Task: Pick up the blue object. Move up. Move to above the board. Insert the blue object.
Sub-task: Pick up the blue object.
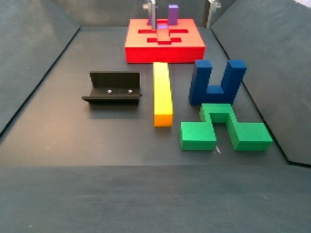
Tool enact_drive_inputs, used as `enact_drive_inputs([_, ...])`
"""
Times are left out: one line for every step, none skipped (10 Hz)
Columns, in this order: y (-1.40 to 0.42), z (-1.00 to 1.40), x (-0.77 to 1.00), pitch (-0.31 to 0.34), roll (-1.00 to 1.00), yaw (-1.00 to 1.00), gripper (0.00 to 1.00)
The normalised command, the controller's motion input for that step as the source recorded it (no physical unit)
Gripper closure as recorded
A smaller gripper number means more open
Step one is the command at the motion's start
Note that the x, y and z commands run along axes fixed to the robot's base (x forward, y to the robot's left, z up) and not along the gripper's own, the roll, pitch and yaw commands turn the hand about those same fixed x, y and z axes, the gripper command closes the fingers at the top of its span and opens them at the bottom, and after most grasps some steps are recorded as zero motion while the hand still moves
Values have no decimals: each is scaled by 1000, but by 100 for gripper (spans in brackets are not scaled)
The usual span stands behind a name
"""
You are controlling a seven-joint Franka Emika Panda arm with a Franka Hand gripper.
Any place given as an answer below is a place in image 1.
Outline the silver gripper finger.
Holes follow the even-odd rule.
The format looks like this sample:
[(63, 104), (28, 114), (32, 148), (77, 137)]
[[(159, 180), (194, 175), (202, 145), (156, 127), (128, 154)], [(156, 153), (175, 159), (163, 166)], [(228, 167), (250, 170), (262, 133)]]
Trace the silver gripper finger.
[(208, 16), (207, 16), (207, 27), (211, 25), (212, 14), (222, 8), (219, 0), (208, 0)]
[(148, 25), (156, 30), (156, 0), (146, 0), (142, 8), (148, 13)]

